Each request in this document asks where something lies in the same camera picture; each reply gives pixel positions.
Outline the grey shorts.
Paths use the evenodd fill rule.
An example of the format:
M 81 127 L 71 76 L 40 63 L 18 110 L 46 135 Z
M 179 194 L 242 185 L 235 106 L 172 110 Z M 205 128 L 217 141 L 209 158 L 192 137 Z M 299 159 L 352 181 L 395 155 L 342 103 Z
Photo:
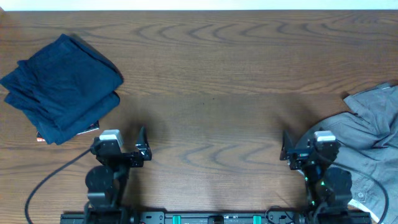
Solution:
M 350 205 L 397 223 L 397 87 L 384 83 L 344 102 L 349 112 L 320 121 L 295 146 L 306 146 L 315 131 L 331 131 L 341 144 L 335 161 L 354 168 Z

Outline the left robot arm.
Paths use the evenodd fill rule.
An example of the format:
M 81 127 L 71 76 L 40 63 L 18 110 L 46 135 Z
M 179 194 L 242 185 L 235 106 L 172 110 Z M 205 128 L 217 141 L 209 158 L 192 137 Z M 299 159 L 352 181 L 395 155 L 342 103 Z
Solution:
M 88 205 L 85 206 L 86 224 L 139 223 L 139 215 L 121 204 L 131 168 L 144 165 L 152 159 L 145 127 L 139 131 L 133 152 L 122 152 L 123 139 L 118 129 L 109 129 L 95 137 L 90 152 L 100 166 L 87 173 Z

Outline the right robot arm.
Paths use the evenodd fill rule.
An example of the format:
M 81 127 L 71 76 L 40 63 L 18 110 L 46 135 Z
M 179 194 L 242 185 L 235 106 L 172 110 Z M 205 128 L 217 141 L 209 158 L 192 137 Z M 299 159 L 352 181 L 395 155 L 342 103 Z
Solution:
M 354 223 L 348 210 L 352 199 L 351 173 L 332 167 L 340 144 L 331 131 L 317 131 L 303 148 L 294 147 L 287 131 L 282 135 L 280 160 L 303 172 L 308 208 L 295 214 L 294 223 Z

